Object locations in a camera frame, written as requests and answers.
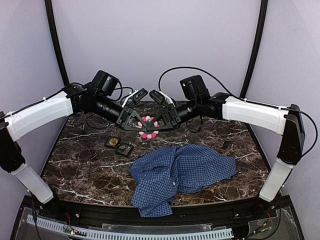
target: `perforated metal strip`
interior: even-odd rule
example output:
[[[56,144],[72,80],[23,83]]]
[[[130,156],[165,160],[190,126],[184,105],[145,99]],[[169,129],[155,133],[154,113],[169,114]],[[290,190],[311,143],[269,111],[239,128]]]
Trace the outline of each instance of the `perforated metal strip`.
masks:
[[[28,224],[35,225],[32,215],[28,215],[26,222]],[[53,232],[67,234],[64,232],[64,224],[54,222],[51,220],[37,218],[38,228],[47,229]],[[84,236],[76,235],[79,239],[88,240],[228,240],[233,238],[233,232],[231,228],[223,230],[213,230],[197,233],[186,233],[186,234],[128,234],[128,233],[117,233],[117,232],[106,232],[99,230],[86,229],[81,227],[72,226],[73,229],[79,231]]]

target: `black pole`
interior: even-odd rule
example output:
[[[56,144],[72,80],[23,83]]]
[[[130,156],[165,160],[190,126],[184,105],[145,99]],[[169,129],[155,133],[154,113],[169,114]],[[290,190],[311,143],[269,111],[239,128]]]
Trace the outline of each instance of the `black pole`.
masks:
[[[45,3],[45,9],[46,9],[46,16],[48,18],[48,24],[50,28],[50,33],[51,33],[51,39],[52,39],[52,44],[55,52],[55,57],[56,61],[58,63],[59,69],[60,69],[60,74],[62,77],[63,84],[67,86],[70,84],[69,78],[67,75],[67,70],[64,62],[64,58],[62,56],[60,44],[59,44],[59,39],[58,39],[58,32],[57,32],[57,27],[56,27],[56,22],[55,22],[55,16],[54,16],[54,10],[52,8],[52,1],[51,0],[44,0]]]
[[[251,81],[252,73],[254,72],[254,68],[255,68],[255,64],[256,64],[256,60],[257,60],[257,56],[258,56],[258,51],[259,51],[259,47],[260,47],[260,42],[261,42],[261,38],[262,38],[262,33],[264,30],[264,25],[265,25],[267,6],[268,6],[268,0],[261,0],[260,13],[259,13],[259,18],[258,18],[258,24],[256,27],[251,57],[250,57],[248,69],[246,71],[245,78],[243,81],[243,85],[242,85],[242,89],[241,89],[241,93],[240,93],[240,98],[246,97],[247,91],[249,88],[249,84]]]

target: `marble tabletop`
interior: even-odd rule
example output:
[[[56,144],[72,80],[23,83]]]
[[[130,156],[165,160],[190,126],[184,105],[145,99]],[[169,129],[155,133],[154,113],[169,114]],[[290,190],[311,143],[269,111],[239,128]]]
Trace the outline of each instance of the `marble tabletop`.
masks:
[[[161,106],[142,102],[134,109],[141,116],[157,113]],[[201,132],[191,133],[186,124],[172,132],[160,132],[156,138],[143,139],[138,132],[124,131],[98,115],[72,115],[52,152],[43,179],[60,199],[78,203],[132,206],[137,183],[130,173],[135,160],[162,147],[187,144],[207,146],[224,156],[235,157],[237,174],[195,194],[178,193],[172,206],[213,203],[255,197],[267,179],[268,169],[246,126],[237,121],[204,117]],[[189,124],[196,130],[195,119]],[[109,136],[120,137],[134,146],[130,156],[105,147]]]

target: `blue checkered cloth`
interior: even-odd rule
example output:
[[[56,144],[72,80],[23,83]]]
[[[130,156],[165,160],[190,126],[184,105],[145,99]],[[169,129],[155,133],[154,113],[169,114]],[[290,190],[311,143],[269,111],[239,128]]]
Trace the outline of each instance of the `blue checkered cloth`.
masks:
[[[197,193],[237,172],[234,157],[195,144],[160,148],[138,158],[130,171],[138,183],[132,204],[141,217],[171,215],[177,193]]]

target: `plaid fabric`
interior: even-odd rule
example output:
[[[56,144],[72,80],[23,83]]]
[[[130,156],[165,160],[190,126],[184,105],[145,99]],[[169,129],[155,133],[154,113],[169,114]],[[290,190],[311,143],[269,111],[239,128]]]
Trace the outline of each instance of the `plaid fabric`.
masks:
[[[138,183],[132,204],[141,217],[170,215],[176,193],[197,193],[237,172],[234,157],[195,144],[153,151],[138,158],[130,171]]]

